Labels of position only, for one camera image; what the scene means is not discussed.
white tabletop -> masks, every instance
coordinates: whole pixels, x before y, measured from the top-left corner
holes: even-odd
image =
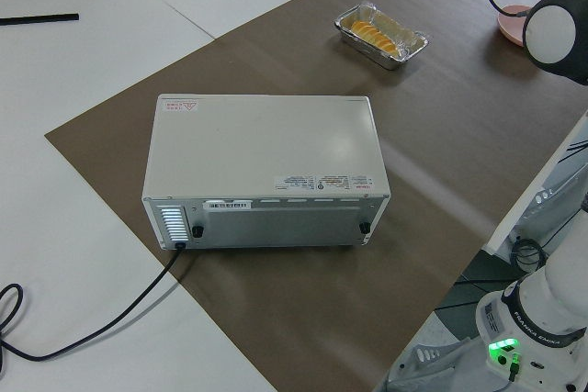
[[[60,349],[162,269],[43,135],[287,1],[0,0],[2,17],[80,14],[0,28],[0,288],[17,282],[26,296],[7,342]],[[1,390],[274,390],[169,275],[112,338],[46,363],[4,356]]]

white circular joint cover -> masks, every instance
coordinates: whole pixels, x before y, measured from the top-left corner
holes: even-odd
[[[568,55],[576,40],[576,24],[561,6],[539,9],[526,24],[526,48],[538,62],[557,63]]]

appliance top surface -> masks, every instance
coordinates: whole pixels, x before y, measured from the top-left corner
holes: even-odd
[[[143,196],[389,193],[364,96],[158,99]]]

brown paper sheet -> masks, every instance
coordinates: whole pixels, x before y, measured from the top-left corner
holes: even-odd
[[[369,0],[431,36],[396,72],[340,41],[359,1],[293,0],[47,135],[165,262],[141,206],[159,94],[370,97],[392,200],[367,247],[188,252],[174,270],[284,392],[371,390],[588,107],[486,0]]]

aluminum foil tray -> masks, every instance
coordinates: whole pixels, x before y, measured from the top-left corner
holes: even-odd
[[[396,44],[400,57],[395,58],[357,36],[351,30],[356,20],[364,20],[378,28],[382,34]],[[397,21],[379,11],[370,2],[362,2],[344,12],[334,21],[334,25],[341,31],[343,41],[389,70],[394,70],[401,64],[406,63],[429,44],[429,39],[424,33],[404,28]]]

